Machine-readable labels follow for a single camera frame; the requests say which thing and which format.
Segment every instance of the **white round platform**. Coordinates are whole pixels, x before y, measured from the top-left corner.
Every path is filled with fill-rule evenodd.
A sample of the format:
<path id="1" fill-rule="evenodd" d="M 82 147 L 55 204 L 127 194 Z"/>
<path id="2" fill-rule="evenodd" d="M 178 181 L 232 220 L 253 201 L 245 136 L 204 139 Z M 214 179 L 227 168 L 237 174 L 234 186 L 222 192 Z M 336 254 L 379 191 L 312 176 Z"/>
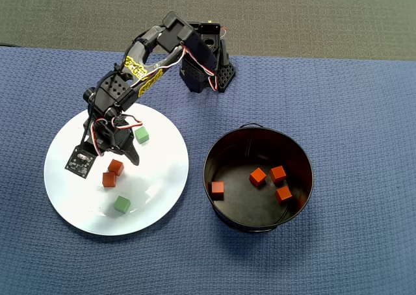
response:
<path id="1" fill-rule="evenodd" d="M 83 135 L 86 110 L 58 132 L 46 155 L 44 179 L 52 205 L 63 219 L 89 233 L 124 235 L 155 223 L 174 206 L 187 181 L 188 151 L 176 126 L 163 114 L 137 103 L 126 114 L 143 121 L 149 133 L 143 144 L 134 140 L 138 166 L 125 156 L 106 152 L 97 157 L 86 179 L 65 169 Z M 102 174 L 112 159 L 123 162 L 124 171 L 114 188 L 104 188 Z M 114 209 L 118 196 L 131 202 L 126 214 Z"/>

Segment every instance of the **blue fabric surface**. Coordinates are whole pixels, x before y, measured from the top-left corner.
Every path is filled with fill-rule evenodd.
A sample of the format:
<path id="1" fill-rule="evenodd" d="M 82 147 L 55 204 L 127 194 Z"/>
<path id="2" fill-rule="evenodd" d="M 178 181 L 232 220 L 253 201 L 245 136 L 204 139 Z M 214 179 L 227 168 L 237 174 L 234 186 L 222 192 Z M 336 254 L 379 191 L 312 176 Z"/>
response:
<path id="1" fill-rule="evenodd" d="M 225 94 L 169 71 L 140 101 L 181 131 L 187 185 L 162 220 L 109 238 L 55 212 L 43 166 L 121 58 L 0 48 L 1 294 L 416 294 L 416 62 L 232 57 Z M 307 207 L 262 235 L 218 220 L 202 183 L 209 148 L 247 122 L 295 139 L 315 174 Z"/>

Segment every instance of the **yellow sticker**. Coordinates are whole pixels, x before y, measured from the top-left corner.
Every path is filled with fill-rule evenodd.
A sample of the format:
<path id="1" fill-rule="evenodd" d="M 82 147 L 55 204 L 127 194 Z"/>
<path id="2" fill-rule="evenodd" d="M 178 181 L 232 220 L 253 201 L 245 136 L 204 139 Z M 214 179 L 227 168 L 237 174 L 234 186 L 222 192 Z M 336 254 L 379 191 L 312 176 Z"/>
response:
<path id="1" fill-rule="evenodd" d="M 133 58 L 131 58 L 130 56 L 127 56 L 125 58 L 124 66 L 127 66 L 129 68 L 129 70 L 131 71 L 131 73 L 133 73 L 133 75 L 135 77 L 137 77 L 139 80 L 141 80 L 142 77 L 145 76 L 147 74 L 147 72 L 148 72 L 143 67 L 143 65 L 135 62 L 133 60 Z"/>
<path id="2" fill-rule="evenodd" d="M 144 84 L 141 88 L 140 88 L 140 90 L 138 91 L 138 96 L 139 97 L 141 97 L 142 96 L 142 94 L 144 94 L 145 92 L 147 92 L 148 91 L 148 89 L 154 84 L 154 83 L 156 83 L 156 81 L 158 80 L 158 79 L 160 79 L 161 77 L 162 77 L 162 75 L 163 75 L 163 71 L 162 71 L 162 69 L 160 69 L 159 70 L 159 72 L 157 72 L 156 73 L 156 75 L 155 76 L 153 76 L 150 80 L 148 80 L 147 82 L 146 82 L 146 84 Z"/>

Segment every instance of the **red cube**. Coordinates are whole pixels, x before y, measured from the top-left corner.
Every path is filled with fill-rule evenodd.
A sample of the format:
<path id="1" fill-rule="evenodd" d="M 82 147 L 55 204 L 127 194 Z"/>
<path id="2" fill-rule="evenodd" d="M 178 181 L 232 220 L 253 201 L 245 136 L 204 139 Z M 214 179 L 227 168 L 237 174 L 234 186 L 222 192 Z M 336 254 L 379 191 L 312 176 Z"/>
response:
<path id="1" fill-rule="evenodd" d="M 264 183 L 266 180 L 266 174 L 264 171 L 262 171 L 260 168 L 256 169 L 252 174 L 250 175 L 250 181 L 253 185 L 259 186 L 262 183 Z"/>
<path id="2" fill-rule="evenodd" d="M 288 186 L 284 186 L 283 188 L 279 188 L 276 191 L 276 199 L 278 199 L 279 203 L 290 199 L 292 197 L 291 191 L 289 190 Z"/>
<path id="3" fill-rule="evenodd" d="M 224 182 L 223 181 L 213 181 L 211 183 L 211 194 L 213 198 L 223 198 L 224 197 Z"/>
<path id="4" fill-rule="evenodd" d="M 115 173 L 103 173 L 103 186 L 115 187 L 116 186 L 116 174 Z"/>
<path id="5" fill-rule="evenodd" d="M 278 183 L 286 179 L 286 173 L 282 166 L 272 168 L 270 170 L 270 177 L 273 183 Z"/>
<path id="6" fill-rule="evenodd" d="M 109 165 L 109 172 L 115 173 L 117 176 L 120 176 L 123 172 L 124 164 L 118 160 L 112 160 Z"/>

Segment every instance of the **circuit board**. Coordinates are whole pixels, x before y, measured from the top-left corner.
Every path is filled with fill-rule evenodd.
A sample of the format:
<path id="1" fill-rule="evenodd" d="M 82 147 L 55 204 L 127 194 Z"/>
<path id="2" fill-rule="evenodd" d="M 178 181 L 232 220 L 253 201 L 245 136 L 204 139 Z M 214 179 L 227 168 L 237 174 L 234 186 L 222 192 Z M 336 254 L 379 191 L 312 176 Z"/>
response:
<path id="1" fill-rule="evenodd" d="M 79 146 L 76 146 L 68 163 L 65 165 L 65 169 L 85 179 L 95 160 L 95 155 L 85 150 L 80 150 Z"/>

